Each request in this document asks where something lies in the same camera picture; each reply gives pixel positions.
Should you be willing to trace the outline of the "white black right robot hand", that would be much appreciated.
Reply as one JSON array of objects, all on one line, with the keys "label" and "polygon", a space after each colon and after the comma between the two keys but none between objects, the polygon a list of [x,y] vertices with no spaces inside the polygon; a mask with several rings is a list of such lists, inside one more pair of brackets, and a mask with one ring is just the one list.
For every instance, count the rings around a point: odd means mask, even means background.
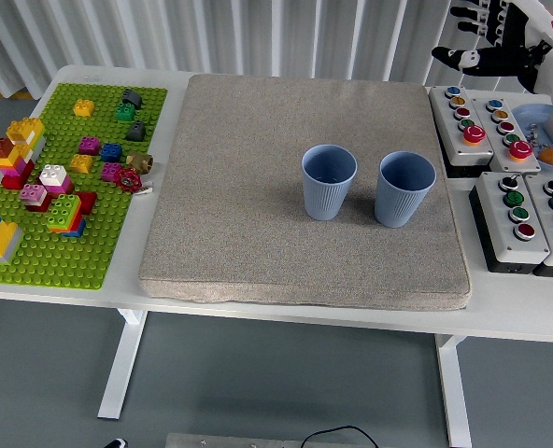
[{"label": "white black right robot hand", "polygon": [[553,104],[553,13],[538,1],[473,1],[452,7],[458,28],[485,38],[487,48],[436,47],[434,59],[473,77],[516,77]]}]

